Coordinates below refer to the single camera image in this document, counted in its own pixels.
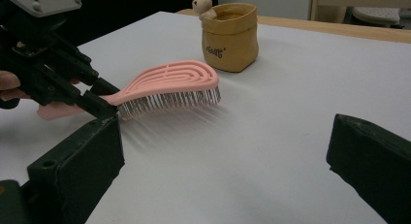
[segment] dark green block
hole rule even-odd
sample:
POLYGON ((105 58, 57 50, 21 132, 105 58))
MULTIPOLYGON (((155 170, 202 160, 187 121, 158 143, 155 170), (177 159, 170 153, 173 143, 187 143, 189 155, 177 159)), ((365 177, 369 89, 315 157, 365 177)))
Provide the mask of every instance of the dark green block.
POLYGON ((117 116, 88 122, 27 168, 33 223, 85 223, 123 165, 117 116))
POLYGON ((331 170, 388 223, 411 223, 411 143, 369 121, 337 114, 331 170))
POLYGON ((0 181, 0 224, 31 224, 17 181, 0 181))

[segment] metal bristle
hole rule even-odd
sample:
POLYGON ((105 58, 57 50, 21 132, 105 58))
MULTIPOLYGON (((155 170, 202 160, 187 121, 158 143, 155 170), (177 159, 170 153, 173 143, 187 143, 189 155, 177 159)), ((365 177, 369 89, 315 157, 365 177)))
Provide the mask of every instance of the metal bristle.
POLYGON ((218 86, 209 90, 154 94, 125 102, 118 106, 121 118, 131 119, 137 115, 164 112, 169 109, 186 109, 197 106, 216 105, 221 96, 218 86))

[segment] table surface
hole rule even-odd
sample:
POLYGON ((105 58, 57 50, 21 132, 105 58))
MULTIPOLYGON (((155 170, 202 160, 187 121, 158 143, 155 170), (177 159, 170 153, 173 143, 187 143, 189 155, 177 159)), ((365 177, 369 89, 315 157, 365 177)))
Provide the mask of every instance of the table surface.
MULTIPOLYGON (((160 12, 79 49, 123 87, 152 66, 204 61, 201 34, 197 17, 160 12)), ((264 24, 258 41, 243 72, 217 71, 219 105, 121 122, 126 165, 87 223, 385 223, 326 154, 337 113, 411 139, 411 45, 264 24)), ((0 179, 25 182, 93 119, 36 110, 0 110, 0 179)))

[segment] small plush figure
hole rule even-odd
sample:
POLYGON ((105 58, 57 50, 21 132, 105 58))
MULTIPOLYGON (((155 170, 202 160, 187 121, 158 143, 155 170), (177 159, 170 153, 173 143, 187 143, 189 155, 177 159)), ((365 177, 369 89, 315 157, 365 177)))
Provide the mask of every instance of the small plush figure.
POLYGON ((217 13, 212 9, 212 0, 193 0, 193 11, 199 15, 199 19, 216 18, 217 13))

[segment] pink hairbrush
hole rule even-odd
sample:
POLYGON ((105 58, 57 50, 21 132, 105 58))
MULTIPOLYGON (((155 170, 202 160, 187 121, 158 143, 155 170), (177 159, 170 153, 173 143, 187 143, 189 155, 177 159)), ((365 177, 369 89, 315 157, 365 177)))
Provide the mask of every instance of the pink hairbrush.
MULTIPOLYGON (((136 115, 215 105, 220 101, 217 73, 201 61, 186 60, 163 64, 143 71, 119 92, 101 96, 117 106, 123 120, 136 115)), ((50 103, 39 106, 38 115, 51 120, 83 112, 78 106, 50 103)))

